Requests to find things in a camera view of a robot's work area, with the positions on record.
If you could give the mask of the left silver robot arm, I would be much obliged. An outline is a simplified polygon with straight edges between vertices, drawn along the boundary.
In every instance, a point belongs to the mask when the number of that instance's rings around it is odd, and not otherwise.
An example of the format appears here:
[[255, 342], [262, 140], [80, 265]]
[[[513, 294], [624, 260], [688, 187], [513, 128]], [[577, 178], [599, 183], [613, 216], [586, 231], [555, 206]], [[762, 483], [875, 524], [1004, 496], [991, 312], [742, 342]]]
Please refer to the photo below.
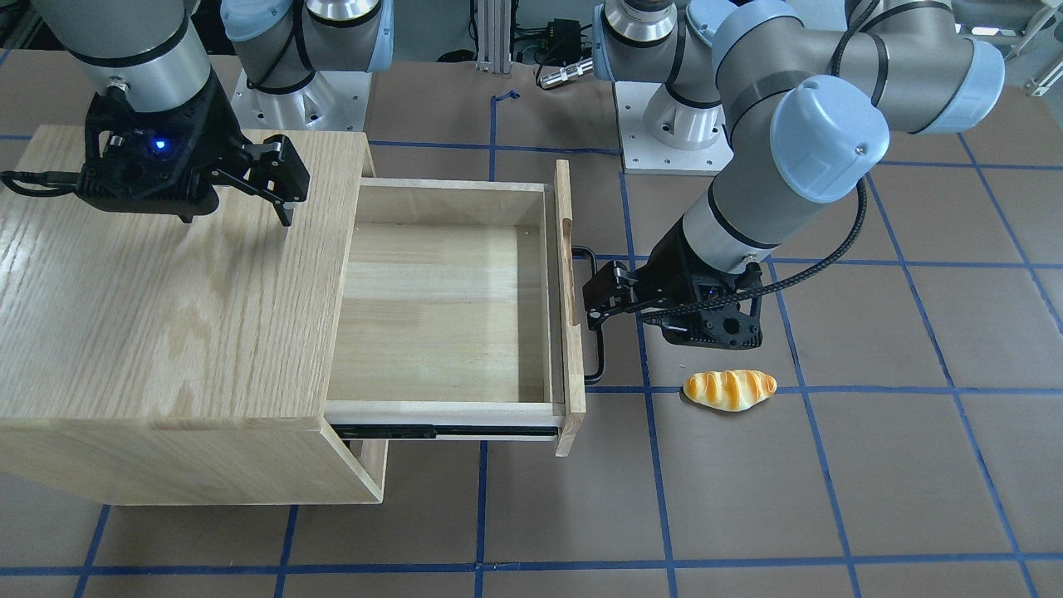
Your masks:
[[607, 262], [585, 284], [591, 330], [637, 311], [672, 344], [759, 347], [761, 298], [854, 245], [892, 133], [967, 131], [998, 102], [1005, 57], [957, 34], [949, 1], [848, 1], [845, 15], [838, 32], [784, 1], [598, 5], [596, 75], [718, 107], [732, 159], [645, 264]]

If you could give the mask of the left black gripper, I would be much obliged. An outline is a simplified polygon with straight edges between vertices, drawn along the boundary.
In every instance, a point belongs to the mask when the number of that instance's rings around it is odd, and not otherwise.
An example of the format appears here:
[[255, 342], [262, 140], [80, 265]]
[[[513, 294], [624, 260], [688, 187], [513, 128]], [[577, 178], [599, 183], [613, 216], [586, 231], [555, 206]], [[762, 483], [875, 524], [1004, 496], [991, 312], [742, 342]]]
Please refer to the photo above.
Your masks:
[[[629, 270], [610, 261], [583, 287], [590, 331], [598, 331], [605, 319], [638, 309], [672, 309], [699, 301], [729, 298], [761, 287], [759, 262], [745, 264], [739, 275], [721, 272], [701, 260], [688, 245], [681, 223], [664, 235], [641, 268]], [[658, 323], [668, 343], [703, 348], [758, 348], [763, 332], [760, 298], [749, 311], [739, 303], [712, 310], [664, 317]]]

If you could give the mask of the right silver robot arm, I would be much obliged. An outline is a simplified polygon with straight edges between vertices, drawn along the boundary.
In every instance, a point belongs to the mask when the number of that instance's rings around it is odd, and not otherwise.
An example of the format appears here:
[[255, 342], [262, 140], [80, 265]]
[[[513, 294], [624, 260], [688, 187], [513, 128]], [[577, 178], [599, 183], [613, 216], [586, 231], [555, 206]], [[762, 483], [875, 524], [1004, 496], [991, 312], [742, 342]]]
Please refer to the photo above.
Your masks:
[[74, 194], [109, 213], [216, 211], [217, 186], [261, 197], [289, 227], [311, 175], [288, 130], [338, 130], [343, 103], [330, 72], [386, 71], [394, 59], [391, 1], [223, 1], [250, 105], [276, 134], [242, 132], [190, 1], [35, 1], [95, 93], [75, 173], [4, 171], [22, 197]]

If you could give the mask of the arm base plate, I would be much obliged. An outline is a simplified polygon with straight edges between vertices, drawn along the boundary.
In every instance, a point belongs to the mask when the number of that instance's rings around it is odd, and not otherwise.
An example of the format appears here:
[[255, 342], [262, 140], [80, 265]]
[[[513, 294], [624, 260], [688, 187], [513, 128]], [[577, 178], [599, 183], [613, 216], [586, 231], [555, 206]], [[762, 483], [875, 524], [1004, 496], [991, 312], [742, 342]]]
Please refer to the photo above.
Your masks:
[[715, 175], [732, 160], [722, 107], [684, 105], [664, 84], [615, 82], [615, 121], [627, 173]]
[[361, 132], [372, 80], [368, 72], [318, 71], [300, 90], [273, 95], [247, 88], [242, 72], [231, 106], [243, 129]]

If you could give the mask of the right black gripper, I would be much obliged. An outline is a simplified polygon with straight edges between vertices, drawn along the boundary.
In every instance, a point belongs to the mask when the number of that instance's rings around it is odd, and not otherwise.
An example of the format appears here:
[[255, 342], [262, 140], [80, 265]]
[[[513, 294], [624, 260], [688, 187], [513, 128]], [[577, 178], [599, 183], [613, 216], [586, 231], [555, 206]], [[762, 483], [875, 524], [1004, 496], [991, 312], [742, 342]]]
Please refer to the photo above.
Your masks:
[[104, 212], [170, 213], [191, 224], [216, 211], [218, 185], [231, 186], [265, 199], [289, 228], [310, 182], [287, 136], [247, 139], [218, 83], [153, 113], [133, 110], [126, 93], [111, 86], [87, 112], [75, 197]]

